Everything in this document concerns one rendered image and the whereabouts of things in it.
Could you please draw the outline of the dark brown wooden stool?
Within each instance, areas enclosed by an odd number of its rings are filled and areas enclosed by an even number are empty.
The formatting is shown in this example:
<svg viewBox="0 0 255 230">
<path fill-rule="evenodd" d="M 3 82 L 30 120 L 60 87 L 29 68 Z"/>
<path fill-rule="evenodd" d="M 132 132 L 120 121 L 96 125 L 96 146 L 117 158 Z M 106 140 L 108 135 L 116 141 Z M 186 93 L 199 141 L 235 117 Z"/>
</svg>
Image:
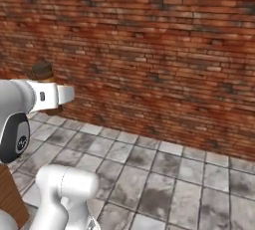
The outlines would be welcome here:
<svg viewBox="0 0 255 230">
<path fill-rule="evenodd" d="M 32 78 L 35 81 L 39 82 L 55 82 L 56 79 L 54 77 L 53 66 L 49 62 L 38 62 L 32 66 Z M 44 113 L 47 115 L 59 115 L 64 108 L 62 106 L 58 106 L 56 109 L 52 110 L 44 110 Z"/>
</svg>

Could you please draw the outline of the brown wooden counter panel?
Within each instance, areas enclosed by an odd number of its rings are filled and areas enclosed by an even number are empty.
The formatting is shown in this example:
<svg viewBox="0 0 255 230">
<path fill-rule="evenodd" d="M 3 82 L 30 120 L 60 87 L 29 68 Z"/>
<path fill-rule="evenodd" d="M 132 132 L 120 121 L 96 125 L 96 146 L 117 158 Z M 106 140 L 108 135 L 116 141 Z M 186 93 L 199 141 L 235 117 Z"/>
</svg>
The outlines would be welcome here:
<svg viewBox="0 0 255 230">
<path fill-rule="evenodd" d="M 0 164 L 0 210 L 15 220 L 18 230 L 29 219 L 28 209 L 6 164 Z"/>
</svg>

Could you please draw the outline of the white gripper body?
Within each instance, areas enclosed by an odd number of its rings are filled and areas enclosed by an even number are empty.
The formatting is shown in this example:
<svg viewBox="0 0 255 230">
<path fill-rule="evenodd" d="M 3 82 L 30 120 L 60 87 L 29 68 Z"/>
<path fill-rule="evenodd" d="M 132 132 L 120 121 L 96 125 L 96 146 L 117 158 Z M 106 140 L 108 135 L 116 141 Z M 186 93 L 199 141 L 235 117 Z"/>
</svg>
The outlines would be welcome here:
<svg viewBox="0 0 255 230">
<path fill-rule="evenodd" d="M 75 99 L 75 89 L 71 86 L 57 85 L 58 90 L 58 104 L 64 105 L 70 103 Z"/>
</svg>

